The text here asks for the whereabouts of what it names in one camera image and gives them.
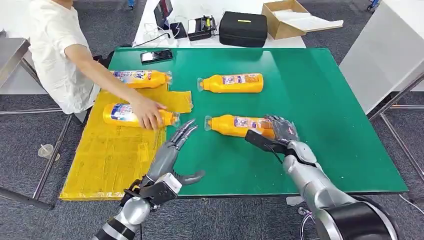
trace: black case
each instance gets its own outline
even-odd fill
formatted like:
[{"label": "black case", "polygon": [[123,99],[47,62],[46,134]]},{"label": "black case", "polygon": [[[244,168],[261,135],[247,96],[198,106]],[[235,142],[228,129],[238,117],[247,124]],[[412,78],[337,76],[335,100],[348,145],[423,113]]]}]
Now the black case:
[{"label": "black case", "polygon": [[226,11],[219,24],[219,42],[224,45],[261,48],[267,36],[264,15]]}]

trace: bottle label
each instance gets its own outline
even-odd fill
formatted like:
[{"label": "bottle label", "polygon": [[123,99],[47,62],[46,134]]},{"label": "bottle label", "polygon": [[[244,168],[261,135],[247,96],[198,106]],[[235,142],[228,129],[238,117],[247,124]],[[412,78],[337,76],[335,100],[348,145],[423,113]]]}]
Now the bottle label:
[{"label": "bottle label", "polygon": [[222,76],[222,83],[225,85],[254,83],[258,81],[259,78],[257,73]]},{"label": "bottle label", "polygon": [[110,117],[113,120],[120,120],[126,122],[133,122],[137,117],[133,113],[133,109],[129,104],[119,103],[113,106],[112,112],[110,113]]},{"label": "bottle label", "polygon": [[239,117],[234,118],[234,127],[237,128],[250,128],[250,129],[270,129],[271,122],[265,118],[258,118],[257,120],[252,120],[248,117]]},{"label": "bottle label", "polygon": [[113,71],[113,75],[125,84],[136,83],[142,80],[151,80],[151,70],[138,70],[138,71]]}]

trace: person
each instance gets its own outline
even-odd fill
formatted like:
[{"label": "person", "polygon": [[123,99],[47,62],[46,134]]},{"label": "person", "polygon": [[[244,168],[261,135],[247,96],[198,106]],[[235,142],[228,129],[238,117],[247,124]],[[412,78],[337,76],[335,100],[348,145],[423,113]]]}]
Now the person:
[{"label": "person", "polygon": [[30,51],[42,86],[65,114],[94,104],[100,88],[128,101],[141,127],[157,129],[166,106],[127,87],[93,60],[72,0],[32,0]]}]

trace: smartphone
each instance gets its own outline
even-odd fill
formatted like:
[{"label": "smartphone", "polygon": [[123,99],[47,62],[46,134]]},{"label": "smartphone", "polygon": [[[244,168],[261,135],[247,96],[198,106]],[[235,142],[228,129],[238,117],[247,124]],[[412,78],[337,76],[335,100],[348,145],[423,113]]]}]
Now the smartphone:
[{"label": "smartphone", "polygon": [[171,49],[163,49],[159,51],[144,52],[140,54],[141,63],[149,64],[162,60],[172,59],[174,56]]}]

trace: silver robotic arm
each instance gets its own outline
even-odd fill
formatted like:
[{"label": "silver robotic arm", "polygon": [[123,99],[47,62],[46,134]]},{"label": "silver robotic arm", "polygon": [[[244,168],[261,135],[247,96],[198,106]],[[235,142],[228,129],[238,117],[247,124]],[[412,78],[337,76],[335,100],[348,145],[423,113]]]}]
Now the silver robotic arm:
[{"label": "silver robotic arm", "polygon": [[338,189],[323,172],[311,148],[299,141],[293,123],[279,117],[267,117],[275,139],[249,130],[245,139],[251,144],[282,153],[285,172],[296,185],[300,196],[315,218],[321,240],[397,240],[397,226],[375,202],[352,197]]},{"label": "silver robotic arm", "polygon": [[183,185],[194,184],[204,171],[179,175],[174,171],[178,153],[190,134],[198,127],[194,119],[178,128],[175,134],[157,151],[149,171],[142,180],[135,180],[121,200],[120,212],[111,217],[92,240],[133,240],[147,216],[177,197]]}]

